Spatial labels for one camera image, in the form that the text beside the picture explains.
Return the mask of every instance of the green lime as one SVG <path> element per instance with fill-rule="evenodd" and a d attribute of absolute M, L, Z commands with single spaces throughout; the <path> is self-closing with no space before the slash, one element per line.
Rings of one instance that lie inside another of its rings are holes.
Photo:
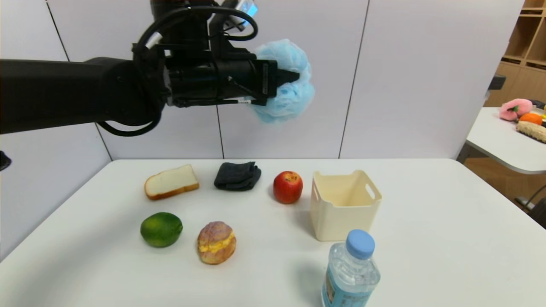
<path fill-rule="evenodd" d="M 182 232 L 182 222 L 171 213 L 159 212 L 142 222 L 140 234 L 148 244 L 167 247 L 178 240 Z"/>

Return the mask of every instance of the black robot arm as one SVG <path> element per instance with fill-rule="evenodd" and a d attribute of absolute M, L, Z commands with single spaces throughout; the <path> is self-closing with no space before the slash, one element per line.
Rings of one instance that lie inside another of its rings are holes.
<path fill-rule="evenodd" d="M 226 0 L 221 7 L 206 0 L 151 0 L 155 22 L 133 45 L 132 61 L 1 60 L 0 133 L 97 122 L 129 137 L 153 129 L 165 105 L 265 105 L 277 87 L 299 74 L 231 45 L 229 40 L 249 40 L 258 31 L 251 16 L 235 9 L 241 1 L 255 5 L 252 0 Z M 253 33 L 227 36 L 229 25 L 251 25 Z M 106 121 L 147 126 L 120 131 Z"/>

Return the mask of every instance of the white wall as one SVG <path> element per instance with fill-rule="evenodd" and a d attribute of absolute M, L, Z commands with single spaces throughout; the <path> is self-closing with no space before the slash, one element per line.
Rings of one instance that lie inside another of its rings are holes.
<path fill-rule="evenodd" d="M 455 158 L 523 0 L 371 0 L 342 158 Z"/>
<path fill-rule="evenodd" d="M 130 58 L 152 22 L 148 0 L 49 2 L 75 61 Z M 453 158 L 522 2 L 372 0 L 366 20 L 367 1 L 258 1 L 259 34 L 242 45 L 289 38 L 307 52 L 317 93 L 301 118 L 271 126 L 244 105 L 166 108 L 149 134 L 103 136 L 113 158 L 218 158 L 221 142 L 228 158 L 336 158 L 340 149 L 341 157 Z"/>
<path fill-rule="evenodd" d="M 2 0 L 2 58 L 66 61 L 43 0 Z M 2 171 L 0 259 L 110 158 L 94 124 L 1 136 L 13 160 Z"/>
<path fill-rule="evenodd" d="M 153 22 L 149 0 L 49 4 L 71 61 L 99 56 L 131 59 L 132 43 Z M 102 130 L 112 158 L 222 158 L 215 107 L 165 108 L 160 124 L 145 135 L 124 138 Z"/>
<path fill-rule="evenodd" d="M 351 95 L 367 1 L 257 1 L 258 36 L 249 50 L 288 38 L 306 51 L 316 95 L 283 125 L 261 124 L 245 105 L 219 106 L 226 158 L 337 158 Z"/>

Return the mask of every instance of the orange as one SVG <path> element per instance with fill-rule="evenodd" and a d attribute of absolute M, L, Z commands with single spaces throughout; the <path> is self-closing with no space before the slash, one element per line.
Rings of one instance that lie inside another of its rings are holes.
<path fill-rule="evenodd" d="M 542 117 L 535 113 L 527 113 L 519 118 L 519 121 L 528 121 L 537 125 L 542 125 Z"/>

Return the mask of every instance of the plastic bottle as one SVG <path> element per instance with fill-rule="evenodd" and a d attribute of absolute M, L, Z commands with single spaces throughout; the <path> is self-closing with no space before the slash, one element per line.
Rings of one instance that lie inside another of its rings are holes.
<path fill-rule="evenodd" d="M 356 229 L 344 243 L 330 248 L 326 278 L 322 286 L 325 307 L 363 307 L 381 275 L 372 255 L 375 241 L 369 233 Z"/>

